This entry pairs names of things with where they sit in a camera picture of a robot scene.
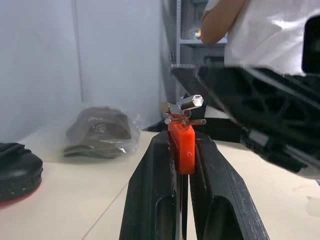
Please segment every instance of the person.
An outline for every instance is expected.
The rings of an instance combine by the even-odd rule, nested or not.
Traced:
[[[307,20],[320,15],[320,0],[209,0],[201,38],[211,46],[226,33],[226,66],[267,67],[303,75]]]

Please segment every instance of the white table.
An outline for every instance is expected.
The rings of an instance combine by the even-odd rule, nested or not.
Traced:
[[[25,140],[43,160],[43,181],[30,197],[0,207],[3,240],[117,240],[128,181],[155,133],[142,132],[129,158],[64,158],[54,145],[57,131]],[[320,187],[266,163],[236,144],[218,148],[243,177],[271,240],[320,239]],[[196,240],[191,201],[188,239]]]

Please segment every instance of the person's arm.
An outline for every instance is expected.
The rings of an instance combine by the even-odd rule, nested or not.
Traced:
[[[232,27],[248,0],[220,0],[202,19],[201,39],[205,45],[219,42]]]

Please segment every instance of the white shirt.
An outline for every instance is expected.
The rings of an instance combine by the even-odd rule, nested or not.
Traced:
[[[210,11],[219,0],[209,0]],[[303,74],[304,26],[320,15],[320,0],[247,0],[228,33],[224,63]]]

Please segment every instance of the orange plastic block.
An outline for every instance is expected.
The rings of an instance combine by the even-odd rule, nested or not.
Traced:
[[[175,170],[180,174],[195,173],[196,134],[192,126],[185,128],[181,123],[172,122],[168,131],[173,144]]]

